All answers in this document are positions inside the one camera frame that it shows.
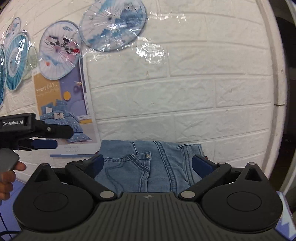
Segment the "person's left hand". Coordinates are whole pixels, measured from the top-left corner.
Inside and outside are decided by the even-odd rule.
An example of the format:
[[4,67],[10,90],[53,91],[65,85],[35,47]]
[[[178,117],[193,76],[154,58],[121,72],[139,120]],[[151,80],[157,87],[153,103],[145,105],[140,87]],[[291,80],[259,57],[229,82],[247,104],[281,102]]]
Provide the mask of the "person's left hand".
[[16,180],[15,171],[25,171],[27,166],[22,162],[17,162],[14,169],[1,173],[0,182],[0,198],[2,200],[8,200],[10,198],[10,193],[13,191],[13,183]]

